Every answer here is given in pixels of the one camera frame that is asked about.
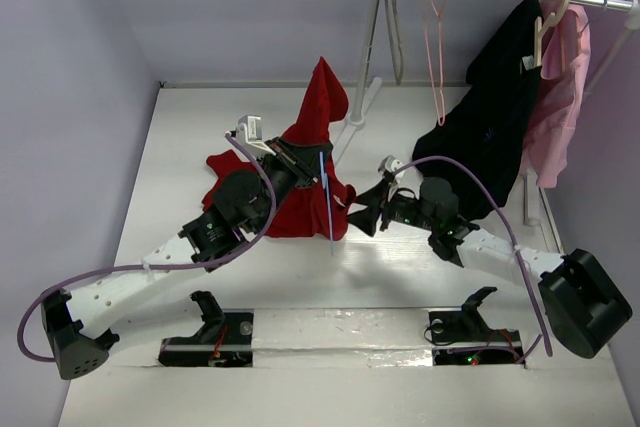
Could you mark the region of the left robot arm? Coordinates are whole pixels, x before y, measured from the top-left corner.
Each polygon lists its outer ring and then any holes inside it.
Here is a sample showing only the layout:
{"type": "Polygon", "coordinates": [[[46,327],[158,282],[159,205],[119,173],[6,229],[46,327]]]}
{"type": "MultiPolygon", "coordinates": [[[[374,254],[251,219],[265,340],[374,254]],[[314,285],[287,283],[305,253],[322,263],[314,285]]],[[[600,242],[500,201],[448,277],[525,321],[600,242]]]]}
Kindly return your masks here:
{"type": "Polygon", "coordinates": [[[296,189],[315,186],[333,146],[276,137],[234,147],[252,163],[226,175],[211,206],[138,265],[118,266],[51,288],[40,302],[43,328],[63,380],[89,374],[121,340],[114,325],[148,300],[211,273],[266,234],[296,189]]]}

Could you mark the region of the red t shirt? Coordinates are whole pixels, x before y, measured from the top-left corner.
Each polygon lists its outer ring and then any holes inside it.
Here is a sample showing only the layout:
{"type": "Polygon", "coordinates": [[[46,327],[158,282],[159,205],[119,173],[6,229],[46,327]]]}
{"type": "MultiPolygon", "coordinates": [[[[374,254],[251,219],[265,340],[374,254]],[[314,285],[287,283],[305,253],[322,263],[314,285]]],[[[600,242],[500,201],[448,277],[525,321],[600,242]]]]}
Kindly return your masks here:
{"type": "Polygon", "coordinates": [[[278,190],[278,211],[266,235],[306,238],[322,235],[341,240],[348,231],[348,209],[356,190],[336,175],[329,152],[329,126],[345,118],[349,101],[345,89],[321,57],[314,67],[296,121],[278,140],[298,162],[301,176],[290,193],[278,190]]]}

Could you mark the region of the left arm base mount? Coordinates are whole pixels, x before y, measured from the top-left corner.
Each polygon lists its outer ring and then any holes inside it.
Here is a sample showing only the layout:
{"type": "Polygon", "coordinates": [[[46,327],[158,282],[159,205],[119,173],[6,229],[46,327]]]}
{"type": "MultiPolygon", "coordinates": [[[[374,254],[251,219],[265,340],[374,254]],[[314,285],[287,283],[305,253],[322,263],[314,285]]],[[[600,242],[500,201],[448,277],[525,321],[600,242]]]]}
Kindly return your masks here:
{"type": "Polygon", "coordinates": [[[253,365],[254,311],[224,311],[210,291],[190,295],[201,311],[201,326],[191,336],[162,341],[164,367],[241,368],[253,365]]]}

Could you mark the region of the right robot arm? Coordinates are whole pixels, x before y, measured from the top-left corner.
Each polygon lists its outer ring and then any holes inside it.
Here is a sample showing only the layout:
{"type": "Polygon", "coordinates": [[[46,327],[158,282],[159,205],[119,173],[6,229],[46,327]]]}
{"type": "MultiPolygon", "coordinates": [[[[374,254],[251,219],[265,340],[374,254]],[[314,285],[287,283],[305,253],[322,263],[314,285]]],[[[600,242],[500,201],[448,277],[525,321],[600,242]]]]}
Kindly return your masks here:
{"type": "Polygon", "coordinates": [[[441,260],[521,284],[543,341],[556,339],[581,358],[595,357],[632,318],[631,305],[590,252],[542,252],[497,237],[460,214],[457,196],[441,178],[423,180],[418,192],[384,178],[356,202],[361,208],[347,221],[368,236],[392,222],[426,230],[441,260]]]}

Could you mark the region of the blue wire hanger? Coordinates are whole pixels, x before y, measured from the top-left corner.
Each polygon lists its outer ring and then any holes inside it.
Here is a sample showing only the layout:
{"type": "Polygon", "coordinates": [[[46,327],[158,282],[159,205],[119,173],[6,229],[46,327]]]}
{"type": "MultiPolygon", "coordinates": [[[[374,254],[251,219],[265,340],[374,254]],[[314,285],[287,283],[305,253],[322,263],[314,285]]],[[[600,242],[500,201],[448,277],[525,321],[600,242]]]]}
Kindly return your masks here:
{"type": "Polygon", "coordinates": [[[333,227],[333,212],[332,212],[332,205],[331,205],[330,181],[325,169],[325,155],[323,151],[319,152],[319,167],[320,167],[321,186],[324,191],[325,202],[326,202],[330,253],[332,256],[334,256],[335,240],[334,240],[334,227],[333,227]]]}

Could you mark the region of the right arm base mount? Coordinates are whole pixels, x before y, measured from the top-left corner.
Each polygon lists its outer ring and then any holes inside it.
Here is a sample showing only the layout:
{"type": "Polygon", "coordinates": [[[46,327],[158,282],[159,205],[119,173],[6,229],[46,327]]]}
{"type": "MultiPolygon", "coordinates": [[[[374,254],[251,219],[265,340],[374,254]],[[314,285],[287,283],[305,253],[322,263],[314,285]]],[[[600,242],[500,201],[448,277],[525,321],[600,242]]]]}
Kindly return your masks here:
{"type": "Polygon", "coordinates": [[[497,291],[483,287],[459,307],[430,311],[423,337],[435,366],[517,365],[524,363],[518,330],[490,328],[479,308],[497,291]]]}

